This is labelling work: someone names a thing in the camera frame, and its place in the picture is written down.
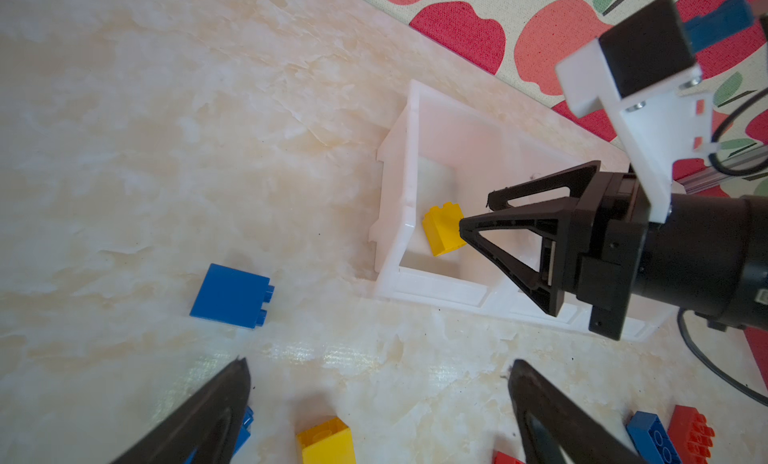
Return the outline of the red lego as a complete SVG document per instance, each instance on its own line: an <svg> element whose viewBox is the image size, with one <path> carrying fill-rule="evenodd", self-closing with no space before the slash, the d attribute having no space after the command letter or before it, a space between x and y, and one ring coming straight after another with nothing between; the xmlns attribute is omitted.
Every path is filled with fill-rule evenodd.
<svg viewBox="0 0 768 464"><path fill-rule="evenodd" d="M525 462L496 450L493 455L492 464L525 464Z"/></svg>
<svg viewBox="0 0 768 464"><path fill-rule="evenodd" d="M716 434L696 408L676 405L667 433L684 464L708 464Z"/></svg>

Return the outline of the yellow lego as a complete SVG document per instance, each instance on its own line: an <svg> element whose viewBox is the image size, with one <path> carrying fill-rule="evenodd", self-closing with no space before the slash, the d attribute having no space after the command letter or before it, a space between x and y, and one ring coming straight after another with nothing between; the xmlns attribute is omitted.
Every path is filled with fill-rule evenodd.
<svg viewBox="0 0 768 464"><path fill-rule="evenodd" d="M424 215L422 227L433 256L442 256L466 246L459 232L463 218L461 207L453 202L432 206Z"/></svg>
<svg viewBox="0 0 768 464"><path fill-rule="evenodd" d="M296 435L302 464L355 464L350 428L334 417Z"/></svg>

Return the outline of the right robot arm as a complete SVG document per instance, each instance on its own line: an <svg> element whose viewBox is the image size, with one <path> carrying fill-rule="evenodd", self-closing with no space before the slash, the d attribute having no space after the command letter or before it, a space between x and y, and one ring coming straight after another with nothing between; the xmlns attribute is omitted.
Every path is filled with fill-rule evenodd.
<svg viewBox="0 0 768 464"><path fill-rule="evenodd" d="M592 308L589 330L618 339L638 294L691 310L710 327L767 326L767 201L675 194L650 219L638 177L590 161L492 191L461 238L543 312L566 294Z"/></svg>

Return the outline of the white three-compartment bin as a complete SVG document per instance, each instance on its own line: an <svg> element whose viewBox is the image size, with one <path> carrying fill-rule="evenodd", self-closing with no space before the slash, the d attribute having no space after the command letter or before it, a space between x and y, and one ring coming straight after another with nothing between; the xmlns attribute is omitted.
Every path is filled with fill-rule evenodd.
<svg viewBox="0 0 768 464"><path fill-rule="evenodd" d="M422 221L454 203L465 216L484 214L493 190L586 162L588 154L546 144L421 82L377 152L383 165L374 295L500 320L574 332L588 329L590 307L567 295L556 316L540 310L470 246L432 253Z"/></svg>

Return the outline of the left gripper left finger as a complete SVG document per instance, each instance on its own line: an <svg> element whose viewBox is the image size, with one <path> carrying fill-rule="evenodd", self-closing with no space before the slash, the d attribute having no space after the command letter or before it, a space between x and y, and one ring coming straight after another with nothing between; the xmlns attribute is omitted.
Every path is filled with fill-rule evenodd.
<svg viewBox="0 0 768 464"><path fill-rule="evenodd" d="M225 366L117 463L228 463L251 390L245 358Z"/></svg>

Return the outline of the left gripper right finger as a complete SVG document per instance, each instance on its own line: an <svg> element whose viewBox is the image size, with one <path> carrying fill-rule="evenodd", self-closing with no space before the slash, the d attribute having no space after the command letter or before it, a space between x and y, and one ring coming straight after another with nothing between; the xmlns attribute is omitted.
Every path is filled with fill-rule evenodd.
<svg viewBox="0 0 768 464"><path fill-rule="evenodd" d="M508 392L528 463L641 463L523 359L510 368Z"/></svg>

